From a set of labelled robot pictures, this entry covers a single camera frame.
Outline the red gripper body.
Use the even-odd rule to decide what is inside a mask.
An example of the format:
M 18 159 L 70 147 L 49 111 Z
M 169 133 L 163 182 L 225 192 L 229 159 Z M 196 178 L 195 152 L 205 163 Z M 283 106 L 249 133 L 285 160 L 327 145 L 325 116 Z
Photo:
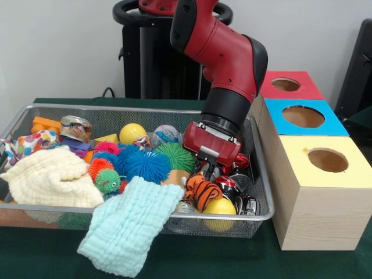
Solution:
M 230 166 L 240 153 L 242 145 L 232 136 L 204 123 L 192 121 L 184 133 L 183 147 L 202 160 L 212 158 L 219 164 Z

